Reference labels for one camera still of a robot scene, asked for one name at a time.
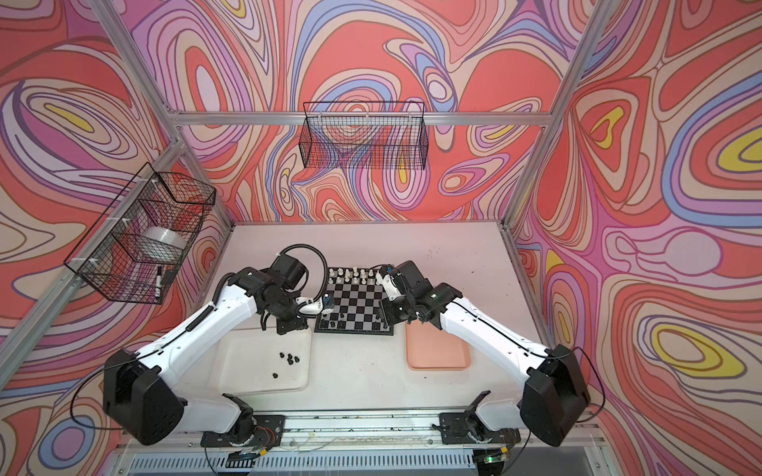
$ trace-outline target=pink tray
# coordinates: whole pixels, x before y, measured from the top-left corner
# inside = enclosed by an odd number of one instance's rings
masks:
[[[405,348],[413,370],[463,370],[471,365],[469,345],[432,324],[405,324]]]

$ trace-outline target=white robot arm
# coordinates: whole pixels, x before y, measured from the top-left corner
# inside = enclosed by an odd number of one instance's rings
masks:
[[[296,287],[303,269],[282,252],[270,268],[230,273],[203,309],[165,336],[137,354],[117,351],[107,361],[105,412],[145,445],[171,431],[209,431],[236,446],[246,443],[254,431],[246,403],[233,395],[183,395],[176,385],[214,343],[258,312],[276,317],[279,334],[304,329],[305,318],[330,312],[333,302],[325,294],[325,281],[314,301],[288,291]],[[482,392],[475,426],[493,431],[526,426],[542,441],[561,444],[590,401],[569,349],[549,350],[515,334],[452,286],[431,286],[411,261],[382,268],[376,278],[388,296],[381,312],[389,325],[430,322],[482,351],[523,388],[508,396]]]

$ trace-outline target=white tabletop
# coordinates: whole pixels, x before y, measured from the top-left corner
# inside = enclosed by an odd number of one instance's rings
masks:
[[[293,243],[315,246],[332,267],[413,260],[433,286],[449,283],[487,315],[539,342],[495,223],[238,225],[214,282],[224,273],[246,266],[268,267],[277,252]],[[307,250],[290,254],[309,268],[312,276],[303,295],[313,296],[322,278],[320,260]],[[258,317],[242,326],[258,327]],[[471,366],[466,370],[411,370],[405,358],[404,324],[395,327],[394,336],[313,334],[311,357],[309,383],[303,390],[242,399],[256,411],[461,407],[483,390],[517,389],[504,372],[473,348]],[[201,362],[184,380],[202,385],[208,372],[209,366]]]

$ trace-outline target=black wire mesh basket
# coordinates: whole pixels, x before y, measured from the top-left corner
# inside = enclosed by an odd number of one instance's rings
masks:
[[[299,151],[304,168],[426,168],[423,102],[314,101],[303,107]]]
[[[209,184],[154,171],[95,250],[71,258],[97,222],[64,264],[109,301],[161,304],[215,199]]]

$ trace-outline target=enclosure wall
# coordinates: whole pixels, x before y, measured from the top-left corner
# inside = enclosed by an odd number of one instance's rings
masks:
[[[122,19],[168,107],[303,101],[548,111],[588,20],[582,0],[129,2]],[[500,219],[537,128],[430,128],[420,171],[303,171],[298,126],[190,126],[237,222]]]
[[[114,194],[168,142],[86,3],[0,6],[0,343]],[[73,387],[116,349],[187,314],[222,229],[207,220],[162,306],[77,292],[0,392],[0,474],[96,474],[119,436],[69,419]],[[85,387],[75,412],[108,426],[100,383]]]
[[[762,4],[624,2],[512,217],[623,474],[762,468],[760,107]]]

